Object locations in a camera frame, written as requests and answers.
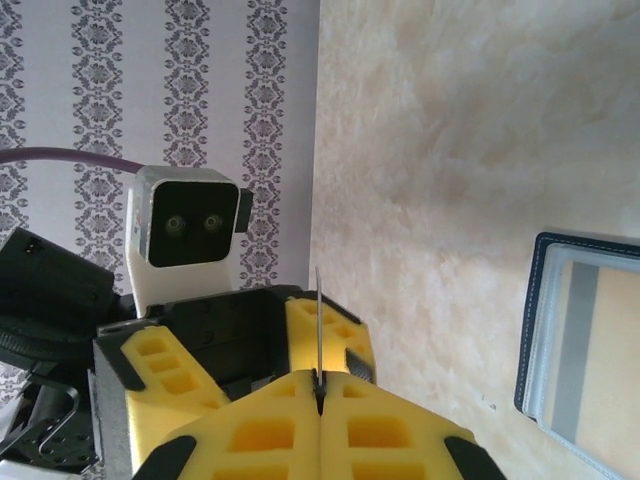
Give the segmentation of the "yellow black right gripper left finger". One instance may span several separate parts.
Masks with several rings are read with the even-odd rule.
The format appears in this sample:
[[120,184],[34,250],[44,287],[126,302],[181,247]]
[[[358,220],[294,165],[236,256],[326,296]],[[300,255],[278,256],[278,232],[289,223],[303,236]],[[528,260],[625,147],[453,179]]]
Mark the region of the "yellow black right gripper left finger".
[[299,370],[173,432],[136,479],[318,479],[317,375]]

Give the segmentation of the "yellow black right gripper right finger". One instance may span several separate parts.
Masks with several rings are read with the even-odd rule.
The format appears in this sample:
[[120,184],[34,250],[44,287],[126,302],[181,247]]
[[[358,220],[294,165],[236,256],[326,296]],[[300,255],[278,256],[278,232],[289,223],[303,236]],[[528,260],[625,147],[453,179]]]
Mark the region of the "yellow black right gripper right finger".
[[321,479],[503,479],[474,434],[344,372],[326,374]]

